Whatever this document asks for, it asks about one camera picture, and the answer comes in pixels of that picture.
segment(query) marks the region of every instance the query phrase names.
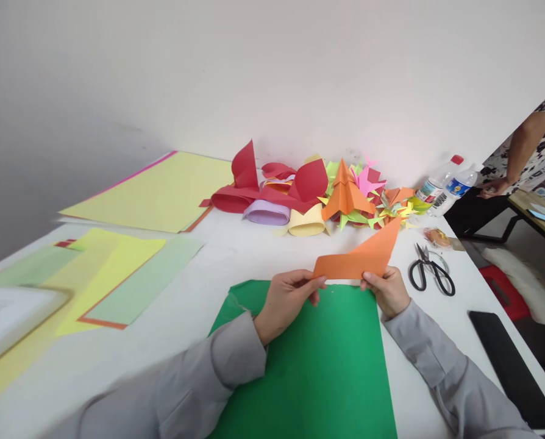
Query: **plastic water bottle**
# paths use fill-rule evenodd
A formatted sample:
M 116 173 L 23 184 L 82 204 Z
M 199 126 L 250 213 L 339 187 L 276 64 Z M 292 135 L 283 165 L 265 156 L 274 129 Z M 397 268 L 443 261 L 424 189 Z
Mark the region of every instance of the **plastic water bottle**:
M 453 204 L 465 195 L 465 193 L 476 184 L 478 172 L 483 168 L 482 165 L 474 163 L 456 176 L 454 176 L 445 186 L 443 192 L 437 197 L 433 206 L 427 213 L 435 218 L 443 216 Z
M 435 199 L 443 192 L 443 188 L 451 180 L 453 174 L 457 172 L 457 166 L 461 165 L 462 162 L 462 156 L 454 155 L 450 161 L 431 174 L 420 189 L 417 189 L 415 196 L 411 198 L 411 202 L 413 208 L 419 214 L 425 213 L 431 207 Z

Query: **person's left hand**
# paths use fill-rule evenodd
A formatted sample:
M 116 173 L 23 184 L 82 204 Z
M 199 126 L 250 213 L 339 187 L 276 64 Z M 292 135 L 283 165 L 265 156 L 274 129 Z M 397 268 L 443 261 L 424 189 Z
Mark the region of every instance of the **person's left hand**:
M 511 186 L 506 177 L 492 180 L 491 182 L 484 183 L 480 186 L 482 190 L 478 194 L 478 197 L 483 199 L 492 198 L 504 194 L 504 191 Z
M 254 319 L 254 327 L 263 346 L 277 338 L 293 323 L 308 298 L 313 306 L 317 306 L 318 289 L 327 288 L 326 280 L 325 276 L 314 279 L 313 273 L 306 269 L 273 276 L 265 306 Z

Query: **red stool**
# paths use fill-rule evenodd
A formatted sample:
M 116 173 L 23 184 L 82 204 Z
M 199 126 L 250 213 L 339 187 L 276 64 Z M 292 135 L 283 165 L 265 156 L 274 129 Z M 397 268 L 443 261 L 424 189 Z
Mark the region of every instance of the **red stool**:
M 480 273 L 512 321 L 530 316 L 526 302 L 500 268 L 488 265 L 481 268 Z

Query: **person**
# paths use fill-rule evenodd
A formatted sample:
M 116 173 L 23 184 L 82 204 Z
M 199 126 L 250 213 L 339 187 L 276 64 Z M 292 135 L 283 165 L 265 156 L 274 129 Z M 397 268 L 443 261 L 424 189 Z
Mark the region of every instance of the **person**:
M 325 277 L 308 270 L 277 274 L 256 318 L 245 312 L 208 339 L 102 393 L 45 438 L 204 438 L 236 387 L 262 377 L 266 349 L 309 298 L 319 302 Z M 384 325 L 435 395 L 451 429 L 464 438 L 534 438 L 516 407 L 411 300 L 401 272 L 364 273 L 388 319 Z
M 508 207 L 508 197 L 545 159 L 545 100 L 484 162 L 476 186 L 445 214 L 459 237 L 473 235 Z

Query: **hand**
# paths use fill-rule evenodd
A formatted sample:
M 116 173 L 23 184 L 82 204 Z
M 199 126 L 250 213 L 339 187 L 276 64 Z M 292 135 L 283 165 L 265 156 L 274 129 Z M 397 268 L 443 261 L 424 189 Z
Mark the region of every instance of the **hand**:
M 254 319 L 254 327 L 263 346 L 266 346 L 288 326 L 309 298 L 313 306 L 319 303 L 319 290 L 325 290 L 325 276 L 313 278 L 309 270 L 301 269 L 273 276 L 266 294 L 265 306 Z
M 482 190 L 478 194 L 478 197 L 483 199 L 492 198 L 495 196 L 502 195 L 506 189 L 508 189 L 510 186 L 510 182 L 506 177 L 503 177 L 501 179 L 492 180 L 491 182 L 484 183 L 480 186 Z
M 372 288 L 378 306 L 389 319 L 398 316 L 411 303 L 398 268 L 388 266 L 383 277 L 368 272 L 362 274 L 362 277 L 364 279 L 360 282 L 360 289 L 365 291 L 368 287 Z

